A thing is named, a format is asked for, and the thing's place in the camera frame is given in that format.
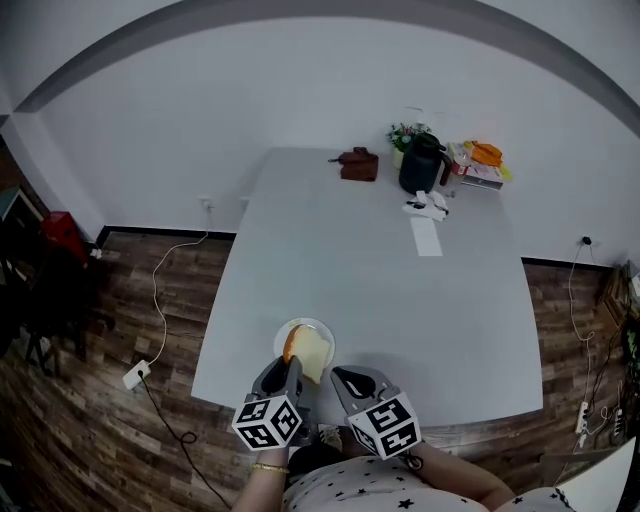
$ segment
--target brown bag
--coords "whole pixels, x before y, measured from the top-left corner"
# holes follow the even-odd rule
[[[329,162],[342,164],[340,177],[343,180],[375,181],[378,177],[378,155],[369,153],[367,148],[353,148]]]

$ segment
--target electrical socket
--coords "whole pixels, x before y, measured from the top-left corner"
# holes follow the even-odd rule
[[[585,243],[585,239],[588,239],[591,243]],[[602,242],[600,240],[594,240],[592,236],[584,235],[578,238],[576,245],[590,245],[592,248],[595,248],[600,247],[602,245]]]
[[[198,201],[200,201],[202,208],[204,208],[206,211],[209,211],[211,210],[211,208],[213,208],[213,200],[210,196],[198,196]]]

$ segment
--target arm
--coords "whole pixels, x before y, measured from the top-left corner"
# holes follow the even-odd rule
[[[257,462],[270,466],[287,467],[289,448],[265,450]],[[287,475],[276,471],[256,469],[233,505],[233,512],[279,512]]]
[[[477,501],[489,510],[513,499],[515,494],[497,476],[458,457],[420,443],[409,450],[423,460],[416,474],[429,485]]]

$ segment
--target person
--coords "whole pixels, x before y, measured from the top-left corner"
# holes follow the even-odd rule
[[[321,427],[320,441],[290,460],[288,448],[260,452],[233,512],[573,510],[559,489],[516,497],[498,477],[425,442],[409,450],[422,460],[413,471],[399,458],[347,459],[337,427]]]

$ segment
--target water kettle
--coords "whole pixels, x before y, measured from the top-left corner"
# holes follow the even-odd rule
[[[404,152],[400,167],[400,186],[410,194],[418,190],[431,192],[444,161],[443,176],[451,172],[451,158],[443,151],[445,147],[430,133],[416,135]]]

